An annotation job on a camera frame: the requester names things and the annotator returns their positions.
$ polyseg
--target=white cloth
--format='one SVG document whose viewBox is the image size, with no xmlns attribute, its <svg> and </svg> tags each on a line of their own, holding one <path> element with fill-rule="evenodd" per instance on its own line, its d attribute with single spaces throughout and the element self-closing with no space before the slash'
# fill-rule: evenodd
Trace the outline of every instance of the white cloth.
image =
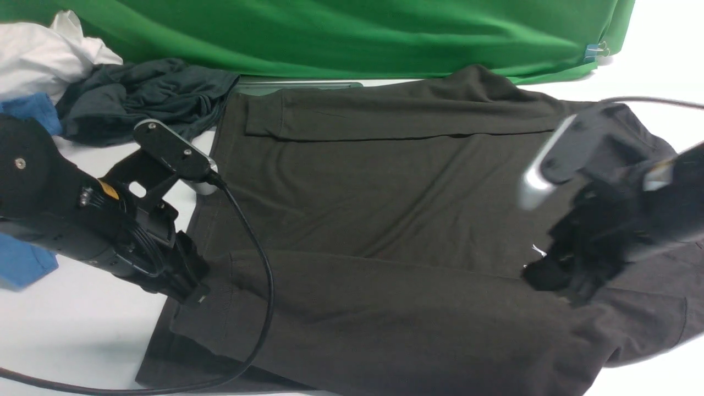
<svg viewBox="0 0 704 396">
<path fill-rule="evenodd" d="M 61 11 L 50 27 L 0 24 L 0 101 L 46 92 L 61 99 L 72 82 L 87 78 L 99 64 L 122 64 L 103 40 L 83 37 L 78 16 Z"/>
</svg>

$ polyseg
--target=white table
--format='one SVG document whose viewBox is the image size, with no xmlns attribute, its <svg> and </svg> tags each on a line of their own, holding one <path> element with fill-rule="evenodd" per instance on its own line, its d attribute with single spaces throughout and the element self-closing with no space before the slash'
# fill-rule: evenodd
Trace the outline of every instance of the white table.
<svg viewBox="0 0 704 396">
<path fill-rule="evenodd" d="M 641 0 L 624 49 L 610 64 L 579 81 L 524 88 L 571 100 L 652 95 L 704 102 L 702 11 L 704 4 L 696 0 Z M 651 132 L 678 151 L 704 140 L 704 113 L 650 104 L 631 107 Z M 205 133 L 196 146 L 208 152 L 213 136 Z M 136 149 L 135 144 L 110 149 L 67 142 L 60 146 L 67 158 L 94 176 Z M 180 212 L 177 228 L 185 229 L 195 194 L 179 183 L 166 199 Z M 63 257 L 59 265 L 22 292 L 0 288 L 0 366 L 84 386 L 138 388 L 134 376 L 165 298 Z M 701 338 L 648 361 L 604 369 L 587 395 L 702 395 L 703 364 Z M 59 394 L 0 380 L 0 395 Z"/>
</svg>

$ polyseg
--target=yellow label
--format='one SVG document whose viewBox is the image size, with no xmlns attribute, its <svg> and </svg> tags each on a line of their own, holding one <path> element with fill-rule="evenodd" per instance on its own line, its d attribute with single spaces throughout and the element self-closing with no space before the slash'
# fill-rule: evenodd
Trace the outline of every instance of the yellow label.
<svg viewBox="0 0 704 396">
<path fill-rule="evenodd" d="M 100 183 L 101 186 L 103 186 L 103 191 L 104 191 L 107 195 L 109 195 L 109 196 L 111 196 L 112 198 L 115 198 L 115 199 L 120 199 L 120 196 L 118 195 L 118 192 L 115 191 L 115 189 L 112 188 L 108 183 L 106 183 L 106 182 L 104 182 L 104 181 L 102 181 L 102 180 L 98 180 L 98 182 Z"/>
</svg>

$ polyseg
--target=stitched seam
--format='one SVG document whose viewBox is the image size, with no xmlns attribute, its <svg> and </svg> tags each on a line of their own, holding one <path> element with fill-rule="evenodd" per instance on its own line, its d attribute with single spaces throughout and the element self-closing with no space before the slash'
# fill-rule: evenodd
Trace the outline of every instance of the stitched seam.
<svg viewBox="0 0 704 396">
<path fill-rule="evenodd" d="M 682 311 L 684 312 L 684 320 L 682 321 L 682 331 L 679 333 L 677 342 L 673 345 L 673 347 L 676 347 L 682 341 L 682 338 L 684 337 L 684 330 L 687 328 L 687 312 L 689 311 L 689 299 L 687 297 L 684 298 L 684 308 L 682 309 Z"/>
</svg>

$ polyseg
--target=silver metal part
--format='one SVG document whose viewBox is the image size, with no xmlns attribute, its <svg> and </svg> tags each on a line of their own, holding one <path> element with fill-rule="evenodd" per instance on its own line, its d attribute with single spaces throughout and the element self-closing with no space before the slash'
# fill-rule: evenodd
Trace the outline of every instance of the silver metal part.
<svg viewBox="0 0 704 396">
<path fill-rule="evenodd" d="M 656 191 L 672 183 L 673 166 L 674 159 L 658 162 L 643 177 L 643 191 Z"/>
<path fill-rule="evenodd" d="M 518 187 L 518 206 L 521 209 L 531 211 L 537 208 L 555 190 L 556 186 L 543 177 L 540 165 L 562 134 L 565 133 L 566 129 L 572 124 L 576 116 L 576 114 L 572 114 L 567 117 L 560 126 L 555 129 L 553 135 L 545 142 L 538 152 L 538 155 L 533 159 L 533 162 L 528 166 L 525 173 L 523 173 Z"/>
</svg>

